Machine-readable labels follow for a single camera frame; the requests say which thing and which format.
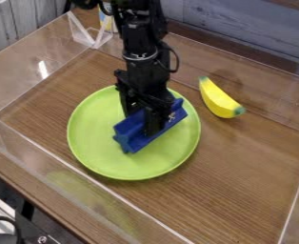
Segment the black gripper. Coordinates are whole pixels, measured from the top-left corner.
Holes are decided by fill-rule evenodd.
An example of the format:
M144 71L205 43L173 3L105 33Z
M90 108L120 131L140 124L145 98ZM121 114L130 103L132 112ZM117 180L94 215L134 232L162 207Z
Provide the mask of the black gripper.
M145 136L154 136L165 129L174 99L168 91L170 80L169 58L125 60L126 70L116 70L117 90L124 116L145 108Z

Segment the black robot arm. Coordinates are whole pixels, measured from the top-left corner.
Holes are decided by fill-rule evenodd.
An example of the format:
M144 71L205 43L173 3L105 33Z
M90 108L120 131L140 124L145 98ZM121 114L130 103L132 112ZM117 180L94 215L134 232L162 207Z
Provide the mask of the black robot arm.
M174 99L166 83L172 68L170 53L178 56L164 42L168 21L160 0L69 0L80 9L100 8L112 16L122 40L122 59L126 70L116 70L117 91L124 115L144 111L144 134L153 136L165 128Z

